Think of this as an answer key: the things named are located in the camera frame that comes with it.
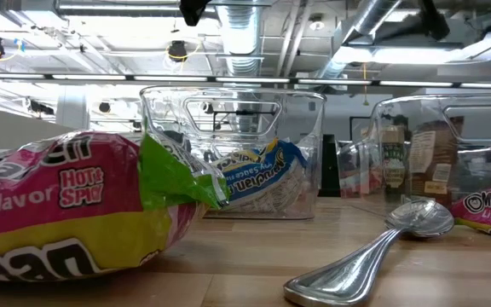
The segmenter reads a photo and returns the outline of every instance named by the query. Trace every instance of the wooden table surface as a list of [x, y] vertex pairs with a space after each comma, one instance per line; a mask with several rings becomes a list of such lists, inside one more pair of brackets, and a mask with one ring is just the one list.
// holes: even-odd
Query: wooden table surface
[[[380, 212], [321, 198], [311, 221], [205, 219], [139, 269], [45, 284], [0, 283], [0, 306], [292, 306], [282, 285], [367, 244]], [[398, 241], [365, 306], [491, 306], [491, 236], [456, 227], [441, 238]]]

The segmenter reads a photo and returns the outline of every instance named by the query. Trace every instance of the silver serving spoon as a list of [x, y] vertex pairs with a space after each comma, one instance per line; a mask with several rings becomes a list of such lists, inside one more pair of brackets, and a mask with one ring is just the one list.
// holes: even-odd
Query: silver serving spoon
[[419, 238], [446, 234], [453, 227], [452, 214], [433, 200], [416, 200], [395, 209], [385, 219], [389, 229], [356, 252], [288, 281], [287, 299], [302, 306], [346, 306], [368, 297], [378, 268], [391, 244], [402, 233]]

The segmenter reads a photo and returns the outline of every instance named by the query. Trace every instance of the spoon handle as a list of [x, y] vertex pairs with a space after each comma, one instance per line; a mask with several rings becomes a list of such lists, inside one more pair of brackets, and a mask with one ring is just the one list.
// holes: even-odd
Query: spoon handle
[[288, 281], [285, 289], [303, 298], [318, 300], [329, 294], [323, 305], [349, 305], [370, 293], [378, 268], [402, 229], [389, 229], [376, 240], [323, 268]]

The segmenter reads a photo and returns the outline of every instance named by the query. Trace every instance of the fluorescent light fixture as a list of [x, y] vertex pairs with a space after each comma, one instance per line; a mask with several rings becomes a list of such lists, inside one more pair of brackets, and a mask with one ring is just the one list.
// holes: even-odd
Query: fluorescent light fixture
[[465, 89], [491, 89], [491, 84], [488, 83], [462, 83], [461, 86]]
[[205, 82], [206, 77], [181, 77], [181, 76], [135, 76], [137, 81], [185, 81], [185, 82]]
[[217, 82], [289, 83], [289, 78], [216, 78]]
[[44, 78], [44, 75], [36, 74], [36, 73], [0, 73], [0, 78], [35, 79], [35, 78]]
[[380, 81], [385, 86], [450, 87], [451, 82]]
[[369, 80], [326, 80], [326, 79], [299, 79], [300, 84], [326, 84], [326, 85], [370, 85]]
[[52, 75], [55, 79], [64, 80], [126, 80], [123, 75], [99, 75], [99, 74], [85, 74], [85, 75]]
[[313, 21], [309, 28], [312, 30], [312, 31], [319, 31], [321, 29], [323, 29], [325, 27], [325, 23], [321, 20], [318, 20], [318, 21]]
[[343, 46], [332, 56], [332, 61], [337, 63], [351, 63], [354, 61], [367, 63], [373, 61], [373, 53], [369, 49]]
[[452, 50], [436, 48], [381, 48], [373, 61], [388, 64], [443, 64], [454, 59]]
[[[167, 10], [178, 11], [179, 7], [171, 5], [83, 5], [83, 4], [62, 4], [58, 9], [96, 9], [96, 10]], [[205, 12], [215, 13], [212, 7], [205, 8]]]

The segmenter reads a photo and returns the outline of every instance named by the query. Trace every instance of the clear plastic bin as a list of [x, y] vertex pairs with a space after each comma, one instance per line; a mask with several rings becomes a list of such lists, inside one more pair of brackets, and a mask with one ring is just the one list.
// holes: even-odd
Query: clear plastic bin
[[[314, 216], [321, 177], [324, 96], [296, 90], [207, 87], [150, 87], [141, 96], [147, 130], [163, 131], [192, 155], [224, 171], [229, 190], [233, 191], [230, 206], [210, 211], [208, 217]], [[279, 142], [274, 147], [276, 138]], [[273, 169], [276, 160], [272, 165], [269, 158], [264, 160], [264, 154], [268, 157], [267, 152], [279, 145], [285, 149], [284, 155], [290, 148], [303, 159], [285, 160], [282, 165], [286, 166]], [[257, 151], [237, 154], [253, 149]], [[252, 155], [255, 159], [261, 157], [256, 161], [260, 170], [255, 171], [266, 175], [255, 185], [241, 179], [252, 176], [251, 170], [231, 176], [228, 169], [222, 168], [227, 164], [221, 161], [229, 157], [249, 159]], [[251, 194], [236, 192], [244, 187], [244, 193]]]
[[491, 95], [382, 101], [364, 138], [337, 150], [343, 197], [379, 214], [422, 198], [451, 207], [491, 189]]

